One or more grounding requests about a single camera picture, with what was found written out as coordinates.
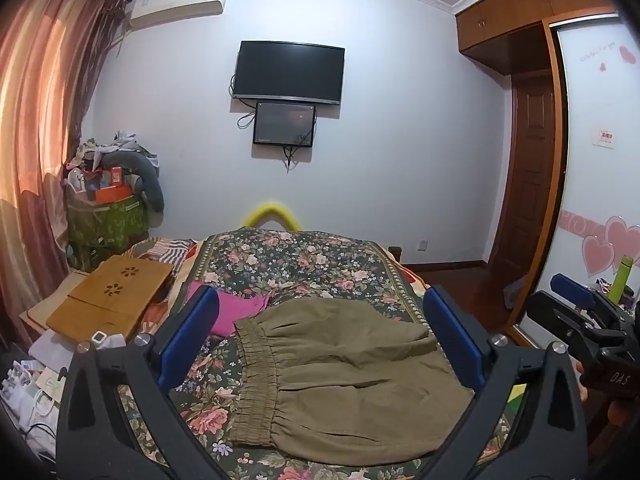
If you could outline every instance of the metal screw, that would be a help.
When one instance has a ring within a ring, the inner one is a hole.
[[[509,338],[503,334],[496,334],[491,338],[491,342],[496,346],[507,346],[509,344]]]
[[[566,353],[566,345],[559,341],[553,341],[551,343],[551,348],[556,354],[565,354]]]
[[[150,341],[151,341],[151,334],[148,334],[146,332],[143,332],[142,334],[138,334],[133,339],[133,343],[136,346],[146,346],[149,344]]]
[[[79,354],[86,354],[91,349],[91,343],[89,341],[82,341],[77,347],[76,351]]]

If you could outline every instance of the green water bottle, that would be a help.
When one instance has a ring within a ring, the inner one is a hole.
[[[620,298],[622,298],[622,292],[625,290],[626,280],[629,278],[629,273],[631,272],[631,266],[633,264],[634,261],[631,258],[628,256],[622,256],[618,272],[616,273],[616,279],[613,280],[613,285],[611,285],[608,295],[609,299],[615,304],[618,304],[620,302]]]

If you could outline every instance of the flower cutout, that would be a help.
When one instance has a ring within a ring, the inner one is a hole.
[[[120,273],[124,276],[135,276],[137,273],[140,272],[140,269],[137,267],[125,267],[124,269],[122,269],[120,271]]]
[[[114,294],[120,294],[122,292],[122,285],[118,285],[114,283],[113,285],[107,285],[107,288],[104,289],[104,294],[107,296],[113,296]]]

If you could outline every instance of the curtain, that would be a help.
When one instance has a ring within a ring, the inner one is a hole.
[[[19,314],[68,273],[63,165],[100,68],[88,58],[99,60],[104,29],[115,30],[104,25],[116,19],[108,5],[20,0],[0,34],[0,290],[27,343]]]

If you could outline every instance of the white label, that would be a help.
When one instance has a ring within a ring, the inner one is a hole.
[[[43,390],[49,397],[60,403],[62,400],[62,390],[65,388],[64,377],[58,380],[58,374],[51,368],[45,368],[43,373],[40,374],[36,380],[38,387]]]
[[[594,135],[593,144],[595,146],[613,149],[613,132],[609,130],[598,130]]]

